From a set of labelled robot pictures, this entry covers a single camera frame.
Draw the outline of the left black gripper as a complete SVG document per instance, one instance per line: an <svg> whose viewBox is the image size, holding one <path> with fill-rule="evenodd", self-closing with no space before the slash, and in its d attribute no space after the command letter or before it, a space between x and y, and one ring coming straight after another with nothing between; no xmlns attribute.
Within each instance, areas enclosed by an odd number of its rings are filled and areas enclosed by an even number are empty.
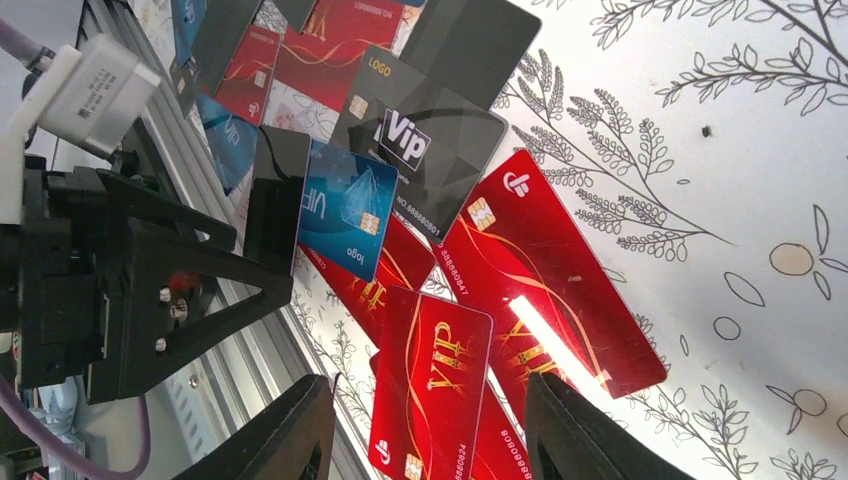
<svg viewBox="0 0 848 480"><path fill-rule="evenodd" d="M91 403L139 396L291 298L289 274L227 252L235 247L234 227L109 170L28 168L21 213L18 379L24 388L80 375ZM203 232L208 245L128 221L130 213ZM188 300L187 318L174 328L178 304L163 302L160 288L175 273L256 292L218 309Z"/></svg>

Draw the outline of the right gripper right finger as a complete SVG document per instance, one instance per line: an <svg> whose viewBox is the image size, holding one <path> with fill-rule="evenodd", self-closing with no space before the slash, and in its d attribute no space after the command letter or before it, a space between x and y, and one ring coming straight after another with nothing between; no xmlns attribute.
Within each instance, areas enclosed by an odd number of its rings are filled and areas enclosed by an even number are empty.
<svg viewBox="0 0 848 480"><path fill-rule="evenodd" d="M688 479L553 373L530 376L525 435L535 479Z"/></svg>

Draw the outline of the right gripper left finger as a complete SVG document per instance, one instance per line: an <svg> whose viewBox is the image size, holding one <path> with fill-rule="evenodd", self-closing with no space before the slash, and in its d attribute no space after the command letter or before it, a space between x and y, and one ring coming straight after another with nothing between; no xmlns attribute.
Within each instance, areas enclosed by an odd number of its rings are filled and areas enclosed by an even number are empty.
<svg viewBox="0 0 848 480"><path fill-rule="evenodd" d="M335 431L329 379L301 377L179 479L327 479Z"/></svg>

